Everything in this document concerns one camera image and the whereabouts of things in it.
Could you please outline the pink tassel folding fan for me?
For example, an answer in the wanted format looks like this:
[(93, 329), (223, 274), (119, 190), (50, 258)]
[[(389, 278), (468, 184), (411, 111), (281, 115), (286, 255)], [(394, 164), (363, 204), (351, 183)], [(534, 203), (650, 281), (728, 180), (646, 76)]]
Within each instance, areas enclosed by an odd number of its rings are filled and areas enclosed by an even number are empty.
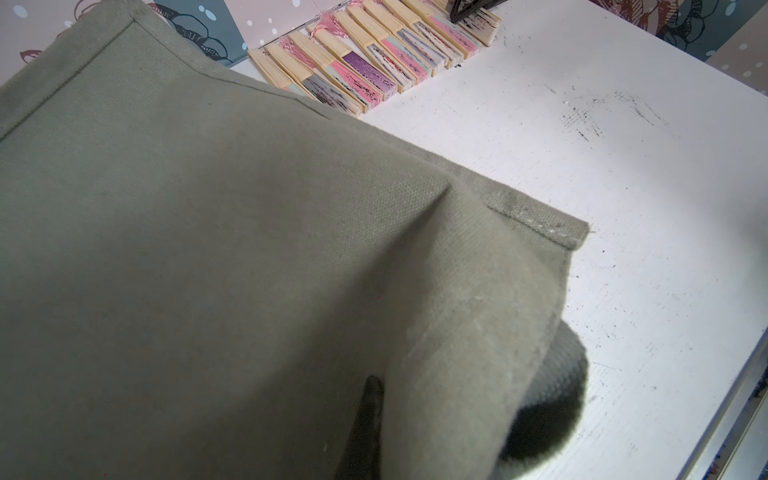
[(461, 52), (465, 59), (479, 52), (479, 46), (430, 3), (421, 0), (403, 0), (403, 3)]

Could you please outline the grey pink folding fan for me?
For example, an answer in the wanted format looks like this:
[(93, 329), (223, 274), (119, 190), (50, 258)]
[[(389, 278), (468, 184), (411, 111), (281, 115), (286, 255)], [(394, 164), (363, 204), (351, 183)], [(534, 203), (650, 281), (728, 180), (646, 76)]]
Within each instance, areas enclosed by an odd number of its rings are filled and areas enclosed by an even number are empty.
[(448, 58), (420, 34), (415, 33), (387, 8), (377, 1), (365, 0), (363, 8), (373, 16), (384, 28), (403, 42), (411, 51), (417, 54), (430, 67), (431, 75), (435, 76), (446, 70)]

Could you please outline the pink wooden folding fan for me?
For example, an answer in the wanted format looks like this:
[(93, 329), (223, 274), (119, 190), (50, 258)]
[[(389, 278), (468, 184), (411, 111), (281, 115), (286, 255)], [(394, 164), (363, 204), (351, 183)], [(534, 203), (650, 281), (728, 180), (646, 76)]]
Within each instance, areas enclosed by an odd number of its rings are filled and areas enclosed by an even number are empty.
[(249, 50), (248, 56), (258, 71), (272, 86), (311, 100), (317, 100), (311, 92), (297, 83), (274, 60), (265, 55), (261, 50)]

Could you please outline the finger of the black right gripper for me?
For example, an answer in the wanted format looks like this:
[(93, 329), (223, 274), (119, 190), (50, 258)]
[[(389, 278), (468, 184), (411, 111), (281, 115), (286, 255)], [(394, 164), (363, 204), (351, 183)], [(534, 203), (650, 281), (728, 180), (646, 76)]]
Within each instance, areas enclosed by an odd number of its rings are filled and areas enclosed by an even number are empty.
[(506, 0), (454, 0), (449, 2), (449, 19), (457, 23), (480, 9), (494, 8)]

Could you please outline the black grey wooden folding fan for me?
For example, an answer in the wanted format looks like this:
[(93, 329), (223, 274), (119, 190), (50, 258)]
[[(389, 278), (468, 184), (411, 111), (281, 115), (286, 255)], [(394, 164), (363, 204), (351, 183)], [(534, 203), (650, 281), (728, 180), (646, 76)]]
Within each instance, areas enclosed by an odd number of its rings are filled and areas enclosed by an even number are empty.
[(327, 80), (315, 68), (310, 68), (283, 47), (270, 44), (265, 47), (265, 50), (280, 67), (297, 80), (319, 102), (353, 117), (359, 117), (363, 113), (363, 106), (357, 100)]

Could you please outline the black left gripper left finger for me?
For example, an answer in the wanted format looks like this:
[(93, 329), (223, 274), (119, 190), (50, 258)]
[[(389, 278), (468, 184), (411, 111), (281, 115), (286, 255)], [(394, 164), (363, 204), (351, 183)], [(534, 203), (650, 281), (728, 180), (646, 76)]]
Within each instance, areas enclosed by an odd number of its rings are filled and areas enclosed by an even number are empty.
[(355, 420), (334, 474), (335, 480), (380, 478), (383, 403), (383, 381), (371, 375), (365, 381)]

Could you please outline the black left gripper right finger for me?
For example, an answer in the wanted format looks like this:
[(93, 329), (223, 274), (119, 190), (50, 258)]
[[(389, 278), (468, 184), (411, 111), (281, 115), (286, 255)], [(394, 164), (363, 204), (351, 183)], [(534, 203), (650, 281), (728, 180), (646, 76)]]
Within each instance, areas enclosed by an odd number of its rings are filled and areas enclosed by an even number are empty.
[(581, 418), (588, 376), (586, 349), (561, 321), (510, 426), (493, 479), (517, 479), (564, 446)]

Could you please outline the green canvas tote bag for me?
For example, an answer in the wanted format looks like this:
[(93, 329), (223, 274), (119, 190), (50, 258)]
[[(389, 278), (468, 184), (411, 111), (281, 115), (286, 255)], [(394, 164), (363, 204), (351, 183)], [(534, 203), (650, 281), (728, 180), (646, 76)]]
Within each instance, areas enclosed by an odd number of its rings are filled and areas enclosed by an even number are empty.
[(373, 375), (493, 479), (588, 230), (103, 1), (1, 89), (1, 475), (334, 479)]

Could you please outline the red blossom white folding fan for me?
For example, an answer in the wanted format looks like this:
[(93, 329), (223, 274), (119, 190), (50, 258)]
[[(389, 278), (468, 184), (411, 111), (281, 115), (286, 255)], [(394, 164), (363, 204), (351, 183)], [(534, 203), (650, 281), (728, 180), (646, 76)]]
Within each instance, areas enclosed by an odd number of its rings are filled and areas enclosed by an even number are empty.
[(337, 10), (332, 14), (332, 17), (368, 59), (394, 80), (399, 93), (403, 93), (415, 85), (416, 78), (412, 72), (405, 68), (387, 48), (362, 28), (345, 10)]

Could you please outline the pink striped folding fan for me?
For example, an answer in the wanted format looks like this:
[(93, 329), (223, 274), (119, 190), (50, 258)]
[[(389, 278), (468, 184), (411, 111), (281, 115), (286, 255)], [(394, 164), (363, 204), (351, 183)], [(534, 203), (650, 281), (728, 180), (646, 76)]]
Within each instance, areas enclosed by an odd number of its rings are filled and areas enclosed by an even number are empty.
[(432, 76), (432, 69), (373, 16), (360, 3), (348, 4), (349, 15), (379, 44), (381, 44), (407, 71), (414, 75), (416, 83), (422, 83)]

